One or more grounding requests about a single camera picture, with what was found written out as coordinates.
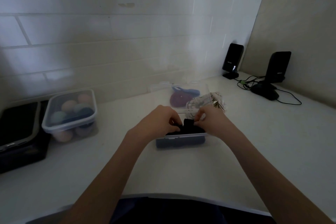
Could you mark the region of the maroon round cloth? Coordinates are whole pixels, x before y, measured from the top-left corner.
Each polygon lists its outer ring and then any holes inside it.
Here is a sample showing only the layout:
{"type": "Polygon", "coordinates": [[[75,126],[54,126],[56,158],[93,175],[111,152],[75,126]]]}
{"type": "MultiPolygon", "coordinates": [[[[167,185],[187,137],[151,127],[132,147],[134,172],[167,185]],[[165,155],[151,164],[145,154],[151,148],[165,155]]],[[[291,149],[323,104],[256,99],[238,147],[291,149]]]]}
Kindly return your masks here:
{"type": "Polygon", "coordinates": [[[174,108],[183,108],[186,104],[193,99],[191,94],[185,92],[174,92],[170,96],[170,105],[174,108]]]}

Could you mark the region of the slim black desktop speaker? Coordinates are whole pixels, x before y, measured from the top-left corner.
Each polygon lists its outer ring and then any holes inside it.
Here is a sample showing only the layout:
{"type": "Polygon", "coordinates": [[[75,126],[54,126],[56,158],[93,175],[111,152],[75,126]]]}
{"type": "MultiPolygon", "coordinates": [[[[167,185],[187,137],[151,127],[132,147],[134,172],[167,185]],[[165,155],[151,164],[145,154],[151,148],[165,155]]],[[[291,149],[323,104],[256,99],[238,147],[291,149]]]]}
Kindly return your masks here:
{"type": "Polygon", "coordinates": [[[240,44],[231,43],[229,45],[222,70],[225,72],[222,76],[232,80],[239,77],[237,72],[238,65],[240,63],[242,54],[244,52],[244,46],[240,44]]]}

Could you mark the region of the person's left hand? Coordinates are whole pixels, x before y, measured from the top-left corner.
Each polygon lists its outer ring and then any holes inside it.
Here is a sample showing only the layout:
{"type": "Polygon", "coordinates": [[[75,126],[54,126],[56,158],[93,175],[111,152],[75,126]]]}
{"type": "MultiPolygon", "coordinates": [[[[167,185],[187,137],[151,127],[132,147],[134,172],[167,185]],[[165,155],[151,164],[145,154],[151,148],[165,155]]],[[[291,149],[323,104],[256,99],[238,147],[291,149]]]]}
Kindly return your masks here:
{"type": "Polygon", "coordinates": [[[169,117],[176,112],[171,107],[159,105],[145,116],[135,127],[130,129],[125,138],[136,144],[147,145],[168,133],[169,117]]]}

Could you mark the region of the person's right forearm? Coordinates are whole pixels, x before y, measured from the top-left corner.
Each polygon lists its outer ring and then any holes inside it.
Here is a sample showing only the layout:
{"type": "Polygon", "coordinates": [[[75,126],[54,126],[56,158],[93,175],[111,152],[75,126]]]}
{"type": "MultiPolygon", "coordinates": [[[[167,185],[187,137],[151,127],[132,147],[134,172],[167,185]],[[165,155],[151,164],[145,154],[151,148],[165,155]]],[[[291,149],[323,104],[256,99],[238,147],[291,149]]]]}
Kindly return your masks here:
{"type": "Polygon", "coordinates": [[[239,129],[224,130],[217,137],[229,146],[277,224],[334,224],[239,129]]]}

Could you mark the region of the wide black desktop speaker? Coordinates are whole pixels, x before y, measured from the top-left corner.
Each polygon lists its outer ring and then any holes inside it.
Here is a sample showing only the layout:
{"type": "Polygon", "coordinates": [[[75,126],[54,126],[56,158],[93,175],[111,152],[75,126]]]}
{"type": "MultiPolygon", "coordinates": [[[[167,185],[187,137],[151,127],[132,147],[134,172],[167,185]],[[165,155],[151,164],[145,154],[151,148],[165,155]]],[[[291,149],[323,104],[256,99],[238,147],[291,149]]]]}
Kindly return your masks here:
{"type": "Polygon", "coordinates": [[[265,79],[262,84],[281,83],[285,79],[285,73],[292,52],[275,52],[271,55],[265,79]]]}

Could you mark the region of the black flat device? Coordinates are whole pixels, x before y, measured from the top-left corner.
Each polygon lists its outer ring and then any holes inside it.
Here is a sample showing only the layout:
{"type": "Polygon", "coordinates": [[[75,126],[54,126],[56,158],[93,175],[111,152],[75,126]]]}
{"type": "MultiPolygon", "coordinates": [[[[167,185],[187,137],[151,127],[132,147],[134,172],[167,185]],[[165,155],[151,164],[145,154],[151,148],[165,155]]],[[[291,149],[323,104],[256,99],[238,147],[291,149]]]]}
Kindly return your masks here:
{"type": "Polygon", "coordinates": [[[48,100],[2,111],[0,115],[0,174],[44,160],[51,135],[42,128],[48,100]]]}

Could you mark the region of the person's left forearm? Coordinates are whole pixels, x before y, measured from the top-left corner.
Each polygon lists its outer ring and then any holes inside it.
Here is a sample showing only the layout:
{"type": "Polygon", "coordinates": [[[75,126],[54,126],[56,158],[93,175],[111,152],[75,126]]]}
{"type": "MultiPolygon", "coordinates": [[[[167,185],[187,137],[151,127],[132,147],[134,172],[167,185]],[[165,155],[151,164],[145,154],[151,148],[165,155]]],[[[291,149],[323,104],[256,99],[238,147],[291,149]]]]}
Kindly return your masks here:
{"type": "Polygon", "coordinates": [[[101,172],[59,224],[109,224],[125,185],[153,133],[129,130],[101,172]]]}

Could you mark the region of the person's right hand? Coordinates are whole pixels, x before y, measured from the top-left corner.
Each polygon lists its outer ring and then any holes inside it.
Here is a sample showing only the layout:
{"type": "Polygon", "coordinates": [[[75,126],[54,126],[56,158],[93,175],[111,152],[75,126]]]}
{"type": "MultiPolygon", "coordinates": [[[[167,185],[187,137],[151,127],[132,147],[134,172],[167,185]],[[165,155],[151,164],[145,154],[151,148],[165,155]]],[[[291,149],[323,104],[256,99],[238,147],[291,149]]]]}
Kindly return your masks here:
{"type": "Polygon", "coordinates": [[[208,105],[201,108],[209,108],[210,113],[206,117],[206,133],[218,137],[222,141],[234,139],[241,136],[241,131],[227,118],[218,108],[208,105]]]}

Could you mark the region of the black computer mouse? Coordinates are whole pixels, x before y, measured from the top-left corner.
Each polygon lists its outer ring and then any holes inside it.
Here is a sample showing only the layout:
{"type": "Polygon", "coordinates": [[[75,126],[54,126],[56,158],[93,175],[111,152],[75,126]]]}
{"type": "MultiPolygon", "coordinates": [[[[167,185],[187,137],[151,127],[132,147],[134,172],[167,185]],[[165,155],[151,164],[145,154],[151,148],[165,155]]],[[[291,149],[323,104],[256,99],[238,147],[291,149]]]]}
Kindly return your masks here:
{"type": "Polygon", "coordinates": [[[250,88],[252,93],[271,101],[277,100],[279,98],[279,94],[276,92],[276,90],[277,88],[275,86],[266,82],[258,82],[250,88]]]}

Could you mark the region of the person's dark blue shirt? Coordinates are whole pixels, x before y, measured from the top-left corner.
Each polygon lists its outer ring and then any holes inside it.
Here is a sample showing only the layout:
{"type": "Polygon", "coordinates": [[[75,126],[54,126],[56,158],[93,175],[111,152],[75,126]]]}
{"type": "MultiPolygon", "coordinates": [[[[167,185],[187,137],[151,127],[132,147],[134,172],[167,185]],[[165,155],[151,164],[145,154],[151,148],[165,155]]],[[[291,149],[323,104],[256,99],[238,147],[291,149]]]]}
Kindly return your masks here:
{"type": "Polygon", "coordinates": [[[189,199],[119,200],[109,224],[276,224],[269,216],[189,199]]]}

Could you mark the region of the crumpled clear plastic bag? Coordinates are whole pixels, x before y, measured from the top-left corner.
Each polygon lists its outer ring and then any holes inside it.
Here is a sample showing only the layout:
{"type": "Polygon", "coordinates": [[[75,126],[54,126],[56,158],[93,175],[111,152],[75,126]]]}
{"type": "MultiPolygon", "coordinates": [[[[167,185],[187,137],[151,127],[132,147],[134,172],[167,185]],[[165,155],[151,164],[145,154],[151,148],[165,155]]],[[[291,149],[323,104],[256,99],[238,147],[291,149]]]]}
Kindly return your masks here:
{"type": "Polygon", "coordinates": [[[194,119],[197,111],[204,106],[212,105],[220,109],[223,113],[226,112],[227,107],[224,102],[224,97],[219,92],[211,92],[199,97],[195,97],[187,102],[188,112],[186,113],[187,119],[194,119]]]}

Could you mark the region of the black cloth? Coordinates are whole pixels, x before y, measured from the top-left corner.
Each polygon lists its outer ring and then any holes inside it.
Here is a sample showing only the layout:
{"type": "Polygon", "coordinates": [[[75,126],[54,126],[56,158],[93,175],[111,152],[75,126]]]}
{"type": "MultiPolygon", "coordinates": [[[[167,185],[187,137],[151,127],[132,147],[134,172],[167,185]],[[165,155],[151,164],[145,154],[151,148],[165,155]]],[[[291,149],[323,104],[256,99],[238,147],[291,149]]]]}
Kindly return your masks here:
{"type": "Polygon", "coordinates": [[[202,134],[205,133],[205,130],[195,126],[193,119],[184,119],[183,127],[181,131],[178,133],[167,133],[166,136],[174,136],[174,135],[187,135],[187,134],[202,134]]]}

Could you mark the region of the blue cloth strip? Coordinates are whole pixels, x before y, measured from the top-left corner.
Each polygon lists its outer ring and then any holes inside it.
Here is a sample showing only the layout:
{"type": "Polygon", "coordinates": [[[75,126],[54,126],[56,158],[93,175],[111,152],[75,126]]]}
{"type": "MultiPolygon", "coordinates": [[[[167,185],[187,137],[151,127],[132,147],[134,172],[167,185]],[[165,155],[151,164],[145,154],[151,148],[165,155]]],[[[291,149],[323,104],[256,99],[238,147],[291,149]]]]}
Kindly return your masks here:
{"type": "Polygon", "coordinates": [[[200,95],[200,91],[196,89],[183,89],[181,87],[176,87],[176,86],[172,86],[171,88],[174,90],[174,92],[186,93],[186,94],[192,95],[193,97],[198,97],[200,95]]]}

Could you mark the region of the clear plastic storage box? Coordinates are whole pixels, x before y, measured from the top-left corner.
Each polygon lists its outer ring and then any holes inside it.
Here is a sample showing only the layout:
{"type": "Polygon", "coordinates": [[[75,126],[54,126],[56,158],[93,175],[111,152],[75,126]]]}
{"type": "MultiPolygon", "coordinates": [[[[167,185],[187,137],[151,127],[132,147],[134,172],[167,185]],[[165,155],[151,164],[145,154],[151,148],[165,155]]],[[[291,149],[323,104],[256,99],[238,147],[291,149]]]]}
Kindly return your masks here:
{"type": "Polygon", "coordinates": [[[172,150],[201,146],[205,144],[207,133],[168,135],[155,140],[158,150],[172,150]]]}

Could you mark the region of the clear plastic box lid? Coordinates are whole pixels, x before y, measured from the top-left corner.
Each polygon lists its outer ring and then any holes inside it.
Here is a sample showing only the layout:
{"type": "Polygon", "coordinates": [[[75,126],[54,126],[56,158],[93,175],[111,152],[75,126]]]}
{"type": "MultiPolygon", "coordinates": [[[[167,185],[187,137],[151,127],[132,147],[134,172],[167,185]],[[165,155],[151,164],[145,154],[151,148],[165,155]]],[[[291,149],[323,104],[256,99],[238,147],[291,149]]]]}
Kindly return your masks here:
{"type": "MultiPolygon", "coordinates": [[[[208,90],[208,86],[200,81],[194,81],[190,83],[170,83],[170,82],[160,82],[158,84],[153,84],[148,87],[148,93],[150,100],[154,103],[155,106],[163,105],[169,106],[170,105],[170,96],[174,93],[174,90],[171,88],[172,86],[181,87],[183,89],[196,89],[200,91],[200,95],[205,95],[210,93],[208,90]]],[[[186,114],[188,112],[187,107],[183,108],[174,108],[178,114],[186,114]]]]}

